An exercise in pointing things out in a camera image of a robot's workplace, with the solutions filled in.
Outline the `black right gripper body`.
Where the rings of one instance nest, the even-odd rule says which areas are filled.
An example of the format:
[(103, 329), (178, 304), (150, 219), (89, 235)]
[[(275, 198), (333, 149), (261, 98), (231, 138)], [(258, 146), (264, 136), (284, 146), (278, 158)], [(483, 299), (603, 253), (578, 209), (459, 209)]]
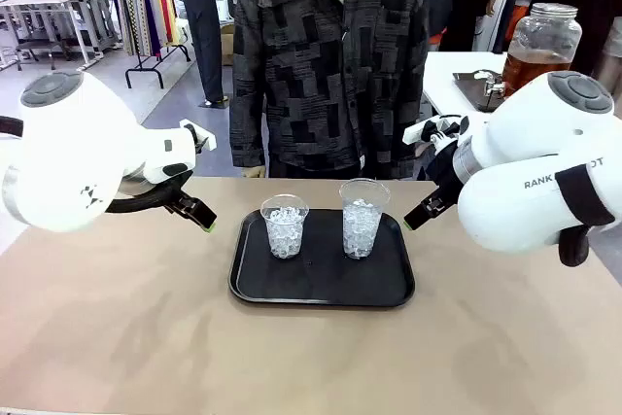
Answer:
[(436, 184), (432, 199), (442, 204), (455, 204), (464, 186), (453, 166), (458, 143), (452, 142), (436, 155), (427, 168), (428, 177)]

